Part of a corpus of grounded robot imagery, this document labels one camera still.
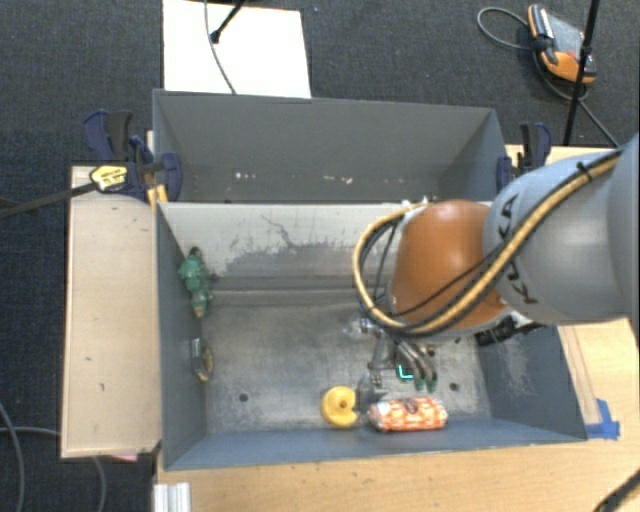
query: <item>black carpet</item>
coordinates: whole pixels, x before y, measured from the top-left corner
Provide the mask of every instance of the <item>black carpet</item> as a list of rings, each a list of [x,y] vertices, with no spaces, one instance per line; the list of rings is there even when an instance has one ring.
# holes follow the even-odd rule
[[[488,106],[505,140],[542,121],[559,143],[567,104],[541,82],[529,52],[492,43],[475,25],[481,0],[264,0],[301,9],[314,96]],[[524,16],[527,4],[497,5]],[[588,2],[549,2],[584,26]],[[621,142],[638,131],[640,3],[602,2],[593,42],[599,77],[586,100]],[[93,158],[80,123],[90,112],[131,110],[133,133],[151,127],[151,89],[162,85],[160,0],[0,2],[0,197],[27,201],[68,186],[72,162]],[[525,42],[508,18],[497,35]],[[582,112],[572,142],[605,145]],[[66,206],[0,221],[0,401],[16,425],[60,428]],[[91,463],[56,462],[54,441],[21,437],[25,510],[92,510]],[[149,508],[151,459],[106,460],[106,510]],[[17,498],[15,456],[0,439],[0,510]]]

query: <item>white paper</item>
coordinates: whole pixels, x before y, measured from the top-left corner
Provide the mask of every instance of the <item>white paper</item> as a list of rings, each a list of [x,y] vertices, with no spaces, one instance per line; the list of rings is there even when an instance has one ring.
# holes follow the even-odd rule
[[[232,5],[208,5],[216,30]],[[164,0],[164,87],[230,92],[209,46],[204,3]],[[222,32],[218,57],[238,94],[310,98],[302,20],[297,11],[243,7]]]

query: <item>clamp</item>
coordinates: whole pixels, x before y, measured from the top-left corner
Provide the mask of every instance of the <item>clamp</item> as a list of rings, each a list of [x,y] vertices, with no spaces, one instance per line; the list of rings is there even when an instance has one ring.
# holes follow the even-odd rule
[[[542,123],[520,123],[524,152],[518,153],[517,166],[508,156],[498,158],[496,187],[500,192],[516,178],[542,167],[551,153],[551,132]]]
[[[182,168],[174,151],[158,162],[138,135],[129,137],[131,112],[97,110],[82,123],[85,142],[97,155],[101,167],[91,180],[103,193],[118,193],[149,201],[157,189],[160,200],[176,201],[182,186]]]

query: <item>yellow cable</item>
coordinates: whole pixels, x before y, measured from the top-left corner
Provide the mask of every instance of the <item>yellow cable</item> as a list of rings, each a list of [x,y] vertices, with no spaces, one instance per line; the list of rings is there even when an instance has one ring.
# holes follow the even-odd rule
[[[526,242],[527,238],[531,235],[535,228],[538,227],[544,217],[553,208],[564,201],[567,197],[580,190],[591,180],[601,176],[602,174],[605,174],[606,172],[611,171],[615,167],[617,161],[618,157],[614,157],[599,165],[596,165],[592,169],[585,170],[583,174],[577,175],[574,180],[572,180],[570,183],[567,183],[561,189],[557,190],[555,193],[549,196],[545,201],[540,203],[529,216],[529,218],[520,227],[520,229],[518,229],[518,231],[514,233],[511,240],[509,240],[505,247],[500,251],[487,271],[476,283],[474,283],[471,288],[469,288],[464,293],[464,295],[462,295],[462,297],[460,297],[454,304],[450,305],[450,307],[438,317],[434,318],[425,325],[410,329],[407,332],[409,334],[428,334],[430,331],[437,330],[443,325],[446,325],[447,322],[454,319],[456,315],[462,312],[465,308],[469,307],[473,303],[473,301],[475,301],[477,297],[484,291],[484,289],[491,283],[491,281],[498,275],[503,265],[505,265],[509,258],[515,253],[515,251],[517,251],[520,246],[522,246]],[[360,298],[365,306],[367,306],[367,308],[371,311],[371,314],[380,323],[382,323],[383,325],[387,325],[388,327],[402,328],[406,327],[407,324],[387,316],[369,296],[362,280],[362,275],[360,273],[360,256],[362,254],[362,250],[365,246],[366,241],[371,236],[371,233],[375,232],[375,230],[379,229],[388,222],[401,217],[408,211],[424,205],[420,204],[413,206],[414,208],[403,208],[371,224],[369,226],[369,229],[367,229],[358,240],[353,253],[352,266],[356,290],[358,291],[358,294],[360,295]]]

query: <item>gray robot arm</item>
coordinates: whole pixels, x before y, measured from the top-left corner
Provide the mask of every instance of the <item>gray robot arm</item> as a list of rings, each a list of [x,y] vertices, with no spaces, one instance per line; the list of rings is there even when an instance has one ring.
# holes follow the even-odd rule
[[[503,189],[485,222],[485,252],[579,165],[599,156],[562,160]],[[638,340],[638,135],[611,172],[567,198],[536,228],[496,288],[513,309],[543,324],[627,316]]]

